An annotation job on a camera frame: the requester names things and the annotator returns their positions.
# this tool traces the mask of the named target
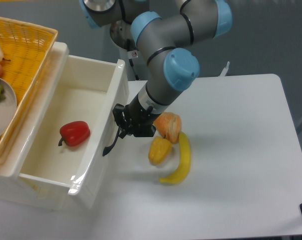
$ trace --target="white cabinet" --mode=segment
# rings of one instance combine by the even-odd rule
[[[90,208],[103,178],[113,138],[112,109],[126,104],[125,62],[68,55],[56,42],[38,90],[0,157],[0,199],[50,209]],[[77,147],[58,146],[64,124],[85,121],[90,137]]]

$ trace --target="white plate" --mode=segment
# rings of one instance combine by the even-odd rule
[[[0,101],[0,136],[12,121],[17,108],[16,95],[12,87],[0,78],[0,84],[4,87],[5,99]]]

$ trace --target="gray wall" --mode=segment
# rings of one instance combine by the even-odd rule
[[[231,31],[188,48],[200,61],[200,76],[219,75],[227,61],[230,75],[277,74],[297,122],[302,116],[302,0],[228,2]],[[151,10],[163,18],[178,13],[173,0],[153,0]],[[65,42],[72,55],[108,62],[119,57],[109,27],[90,29],[77,0],[0,2],[0,16],[57,29],[58,41]]]

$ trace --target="yellow banana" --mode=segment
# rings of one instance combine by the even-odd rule
[[[191,167],[191,149],[189,140],[184,132],[179,134],[180,164],[178,168],[167,177],[161,177],[161,183],[177,184],[183,181],[188,175]]]

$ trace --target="yellow basket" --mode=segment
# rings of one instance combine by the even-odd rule
[[[0,155],[36,90],[37,77],[57,35],[55,29],[0,17],[0,46],[4,58],[11,60],[1,62],[1,78],[12,86],[18,103],[15,116],[0,139]]]

